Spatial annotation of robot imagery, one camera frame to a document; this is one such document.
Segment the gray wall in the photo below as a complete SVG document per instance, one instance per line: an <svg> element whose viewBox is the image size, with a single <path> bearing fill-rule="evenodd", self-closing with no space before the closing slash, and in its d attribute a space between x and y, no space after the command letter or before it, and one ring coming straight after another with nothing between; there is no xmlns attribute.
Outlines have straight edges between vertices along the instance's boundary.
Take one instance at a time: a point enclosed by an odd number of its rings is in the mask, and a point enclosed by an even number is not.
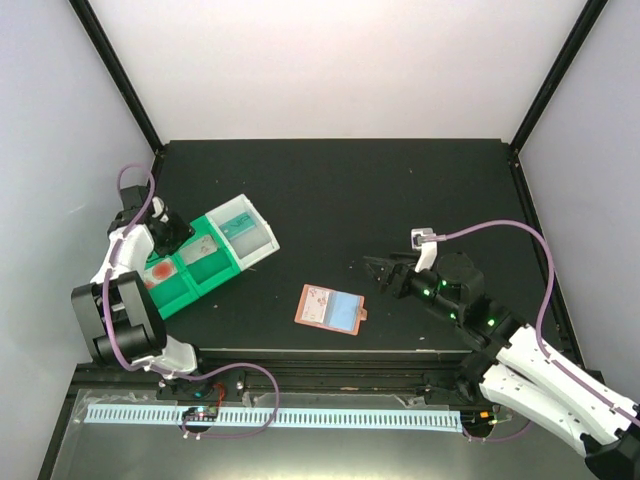
<svg viewBox="0 0 640 480"><path fill-rule="evenodd" d="M69 295L106 252L115 174L152 156L66 0L2 2L0 31L0 465L28 479L88 360Z"/></svg>
<svg viewBox="0 0 640 480"><path fill-rule="evenodd" d="M640 400L640 2L609 2L522 162L589 367Z"/></svg>

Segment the gray floor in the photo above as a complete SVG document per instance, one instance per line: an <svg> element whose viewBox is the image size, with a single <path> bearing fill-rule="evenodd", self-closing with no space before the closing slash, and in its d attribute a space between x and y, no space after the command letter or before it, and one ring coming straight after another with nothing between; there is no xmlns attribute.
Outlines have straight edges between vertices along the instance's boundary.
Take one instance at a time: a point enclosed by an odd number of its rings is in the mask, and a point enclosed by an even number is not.
<svg viewBox="0 0 640 480"><path fill-rule="evenodd" d="M507 433L518 425L501 426ZM435 432L273 429L233 441L184 440L178 428L82 425L55 479L591 479L582 460L535 427L519 440L469 444Z"/></svg>

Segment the white wall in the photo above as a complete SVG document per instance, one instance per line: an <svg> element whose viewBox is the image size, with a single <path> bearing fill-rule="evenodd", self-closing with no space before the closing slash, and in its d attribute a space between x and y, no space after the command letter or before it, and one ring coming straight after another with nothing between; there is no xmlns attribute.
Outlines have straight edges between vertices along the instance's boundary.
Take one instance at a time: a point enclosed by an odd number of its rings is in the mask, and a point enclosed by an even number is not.
<svg viewBox="0 0 640 480"><path fill-rule="evenodd" d="M585 0L92 0L160 137L510 141Z"/></svg>
<svg viewBox="0 0 640 480"><path fill-rule="evenodd" d="M640 3L609 2L522 154L587 364L640 400Z"/></svg>
<svg viewBox="0 0 640 480"><path fill-rule="evenodd" d="M66 0L2 2L0 31L0 476L29 479L89 359L71 289L106 252L119 166L152 156Z"/></svg>

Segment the black table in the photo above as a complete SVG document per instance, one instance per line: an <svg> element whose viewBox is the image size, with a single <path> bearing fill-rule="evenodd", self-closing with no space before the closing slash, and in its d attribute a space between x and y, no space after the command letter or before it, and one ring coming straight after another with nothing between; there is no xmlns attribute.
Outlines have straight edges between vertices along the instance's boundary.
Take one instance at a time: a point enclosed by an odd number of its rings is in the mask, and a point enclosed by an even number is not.
<svg viewBox="0 0 640 480"><path fill-rule="evenodd" d="M421 353L468 348L413 299L379 295L364 255L409 251L411 228L437 233L491 219L524 220L499 140L172 141L158 194L191 221L244 193L281 250L167 320L208 350ZM531 239L494 228L440 244L464 251L490 295L533 320L542 278ZM295 324L305 283L365 296L358 336ZM553 315L545 336L559 345Z"/></svg>

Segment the green and white container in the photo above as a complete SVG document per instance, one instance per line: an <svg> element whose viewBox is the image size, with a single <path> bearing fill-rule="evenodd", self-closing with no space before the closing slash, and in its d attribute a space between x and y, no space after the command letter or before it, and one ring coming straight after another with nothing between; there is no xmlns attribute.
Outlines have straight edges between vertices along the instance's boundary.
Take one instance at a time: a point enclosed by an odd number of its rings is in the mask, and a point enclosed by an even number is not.
<svg viewBox="0 0 640 480"><path fill-rule="evenodd" d="M149 258L144 282L163 319L280 248L245 195L198 217L196 233L169 257Z"/></svg>

